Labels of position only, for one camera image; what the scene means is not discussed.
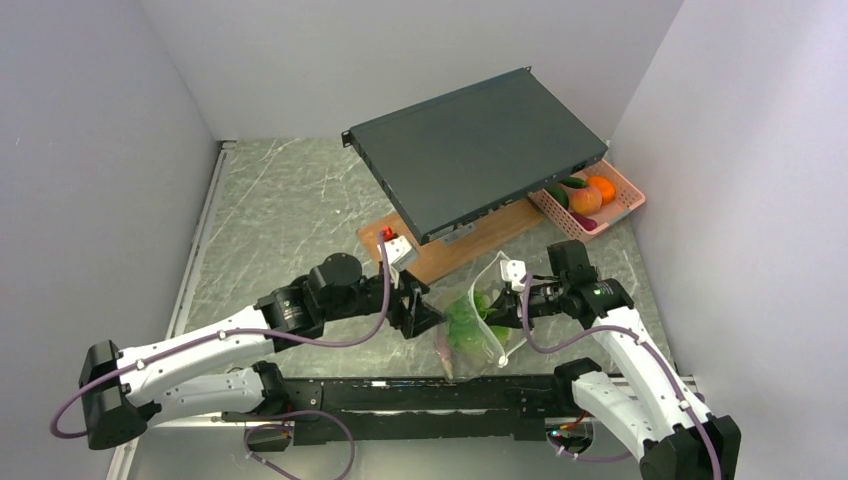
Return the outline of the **purple fake eggplant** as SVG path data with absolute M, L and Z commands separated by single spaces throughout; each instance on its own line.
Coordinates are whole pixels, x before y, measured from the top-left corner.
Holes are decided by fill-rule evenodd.
M 570 211 L 570 215 L 587 232 L 593 232 L 598 228 L 598 223 L 592 218 L 573 211 Z

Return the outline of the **green fake lettuce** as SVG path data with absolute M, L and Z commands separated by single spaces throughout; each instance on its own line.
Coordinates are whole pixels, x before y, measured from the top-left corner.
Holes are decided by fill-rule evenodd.
M 447 320 L 447 340 L 452 350 L 468 360 L 498 364 L 506 355 L 505 347 L 510 341 L 511 330 L 490 327 L 484 320 L 492 300 L 482 291 L 475 289 L 473 299 L 466 293 L 447 305 L 444 314 Z

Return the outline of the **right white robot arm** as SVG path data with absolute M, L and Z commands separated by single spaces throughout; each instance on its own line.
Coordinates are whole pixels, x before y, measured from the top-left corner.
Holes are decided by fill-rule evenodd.
M 503 288 L 485 323 L 521 330 L 527 345 L 541 354 L 591 338 L 632 391 L 624 393 L 595 361 L 573 360 L 554 371 L 555 409 L 592 415 L 627 448 L 644 479 L 734 478 L 739 426 L 729 415 L 715 415 L 685 384 L 622 284 L 600 278 L 577 240 L 552 244 L 547 255 L 551 274 L 546 278 L 533 275 L 520 260 L 497 261 Z

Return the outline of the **orange fake fruit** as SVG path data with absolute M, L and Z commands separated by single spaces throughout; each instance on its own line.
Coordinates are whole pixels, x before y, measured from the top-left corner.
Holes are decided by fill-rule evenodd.
M 593 175 L 586 179 L 586 183 L 588 186 L 595 187 L 600 192 L 603 205 L 608 205 L 616 199 L 617 188 L 608 178 L 600 175 Z

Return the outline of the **clear zip top bag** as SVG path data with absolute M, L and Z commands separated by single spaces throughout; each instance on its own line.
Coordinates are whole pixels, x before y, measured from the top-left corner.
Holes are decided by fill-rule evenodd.
M 497 252 L 470 283 L 445 292 L 437 302 L 445 321 L 436 327 L 434 347 L 449 382 L 468 381 L 505 368 L 510 354 L 525 343 L 513 329 L 486 324 L 504 287 L 501 263 L 509 259 L 504 252 Z

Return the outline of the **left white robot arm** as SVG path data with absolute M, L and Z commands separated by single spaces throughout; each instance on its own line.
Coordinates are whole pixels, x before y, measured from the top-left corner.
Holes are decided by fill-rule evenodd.
M 274 364 L 260 360 L 235 374 L 214 369 L 301 344 L 352 346 L 350 340 L 322 340 L 328 322 L 374 314 L 406 339 L 444 322 L 424 299 L 425 283 L 392 264 L 378 268 L 367 277 L 357 258 L 336 253 L 214 324 L 139 347 L 120 348 L 111 340 L 92 345 L 79 379 L 89 448 L 117 447 L 153 425 L 216 410 L 279 417 L 290 400 Z

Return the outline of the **red orange fake peach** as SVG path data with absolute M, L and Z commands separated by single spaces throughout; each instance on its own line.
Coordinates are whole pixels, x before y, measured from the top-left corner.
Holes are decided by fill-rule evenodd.
M 571 210 L 585 216 L 594 215 L 603 206 L 601 194 L 593 186 L 583 189 L 572 189 L 568 193 L 568 197 Z

